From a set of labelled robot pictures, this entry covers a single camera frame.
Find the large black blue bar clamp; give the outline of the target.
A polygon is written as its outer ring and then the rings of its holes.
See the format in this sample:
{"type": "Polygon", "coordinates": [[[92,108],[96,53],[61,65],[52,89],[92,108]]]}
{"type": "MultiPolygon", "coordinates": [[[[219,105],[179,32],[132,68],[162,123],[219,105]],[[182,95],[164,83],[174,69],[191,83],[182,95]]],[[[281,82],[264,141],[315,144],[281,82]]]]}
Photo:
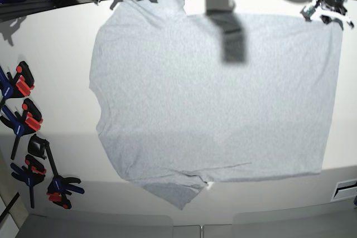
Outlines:
{"type": "Polygon", "coordinates": [[[81,195],[85,193],[85,190],[79,187],[81,179],[77,177],[63,177],[59,174],[50,148],[50,142],[48,140],[40,138],[38,135],[34,134],[30,138],[27,150],[33,157],[49,161],[53,174],[46,192],[49,201],[66,210],[70,210],[72,208],[72,204],[68,196],[71,196],[72,193],[78,193],[81,195]]]}

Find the blue orange bar clamp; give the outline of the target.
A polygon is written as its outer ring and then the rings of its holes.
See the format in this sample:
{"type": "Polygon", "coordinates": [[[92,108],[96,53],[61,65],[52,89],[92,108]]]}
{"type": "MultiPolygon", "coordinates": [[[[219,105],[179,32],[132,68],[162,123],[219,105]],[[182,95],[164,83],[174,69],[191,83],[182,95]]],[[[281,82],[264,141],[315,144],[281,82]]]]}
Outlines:
{"type": "Polygon", "coordinates": [[[1,115],[1,122],[6,127],[12,129],[16,136],[12,148],[11,160],[14,160],[16,157],[21,137],[38,132],[43,122],[41,112],[30,98],[26,98],[23,101],[22,110],[22,114],[17,111],[12,113],[6,105],[2,106],[4,116],[1,115]]]}
{"type": "Polygon", "coordinates": [[[29,189],[30,207],[35,208],[34,187],[42,183],[46,176],[44,165],[39,162],[34,156],[27,154],[25,156],[26,166],[19,167],[14,163],[10,164],[13,170],[11,176],[16,180],[23,182],[29,189]]]}
{"type": "Polygon", "coordinates": [[[1,107],[8,99],[22,99],[30,95],[34,88],[34,78],[28,64],[21,61],[16,67],[16,74],[12,76],[1,68],[1,107]]]}

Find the grey T-shirt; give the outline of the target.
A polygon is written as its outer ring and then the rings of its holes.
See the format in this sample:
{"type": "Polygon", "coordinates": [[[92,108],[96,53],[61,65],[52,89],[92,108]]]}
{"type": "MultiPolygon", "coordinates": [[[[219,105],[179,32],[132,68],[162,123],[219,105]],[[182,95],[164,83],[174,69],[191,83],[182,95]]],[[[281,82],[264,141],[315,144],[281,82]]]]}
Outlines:
{"type": "Polygon", "coordinates": [[[93,48],[98,137],[122,179],[179,209],[210,182],[318,174],[341,43],[336,22],[124,0],[93,48]]]}

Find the top blue orange bar clamp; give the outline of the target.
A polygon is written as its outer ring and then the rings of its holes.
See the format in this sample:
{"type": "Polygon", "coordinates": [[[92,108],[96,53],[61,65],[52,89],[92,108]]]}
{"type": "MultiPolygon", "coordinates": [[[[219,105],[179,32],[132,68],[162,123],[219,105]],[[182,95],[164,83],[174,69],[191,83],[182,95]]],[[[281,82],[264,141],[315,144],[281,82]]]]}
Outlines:
{"type": "Polygon", "coordinates": [[[1,107],[8,99],[22,99],[30,95],[34,88],[34,78],[28,64],[21,61],[16,67],[16,74],[12,76],[1,68],[1,107]]]}

